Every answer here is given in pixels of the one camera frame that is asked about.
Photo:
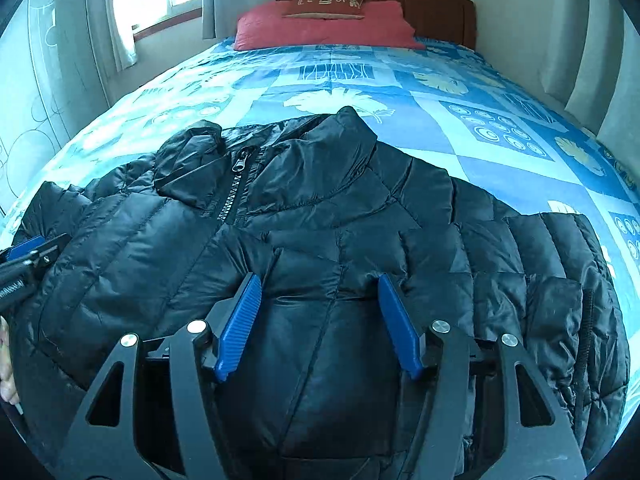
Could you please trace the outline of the person left hand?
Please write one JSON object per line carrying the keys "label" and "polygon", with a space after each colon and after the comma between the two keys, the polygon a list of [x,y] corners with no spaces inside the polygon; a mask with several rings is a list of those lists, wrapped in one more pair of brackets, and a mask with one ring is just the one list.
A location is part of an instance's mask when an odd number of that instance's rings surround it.
{"label": "person left hand", "polygon": [[19,404],[20,396],[16,390],[10,355],[9,325],[4,318],[1,319],[0,330],[0,382],[1,399],[11,405]]}

